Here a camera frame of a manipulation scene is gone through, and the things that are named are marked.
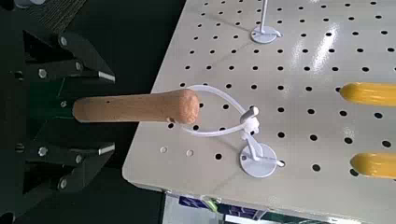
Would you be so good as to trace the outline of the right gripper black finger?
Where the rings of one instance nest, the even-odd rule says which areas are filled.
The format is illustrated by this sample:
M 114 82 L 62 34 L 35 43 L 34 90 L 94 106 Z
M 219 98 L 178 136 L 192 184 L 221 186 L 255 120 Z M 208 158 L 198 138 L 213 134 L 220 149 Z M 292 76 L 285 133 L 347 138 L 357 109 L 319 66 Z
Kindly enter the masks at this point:
M 116 81 L 92 43 L 80 35 L 21 29 L 15 32 L 12 41 L 17 51 L 14 74 L 28 82 L 44 83 L 64 78 Z
M 16 145 L 16 184 L 20 193 L 76 192 L 87 187 L 115 150 L 114 143 L 90 147 L 57 146 L 46 142 Z

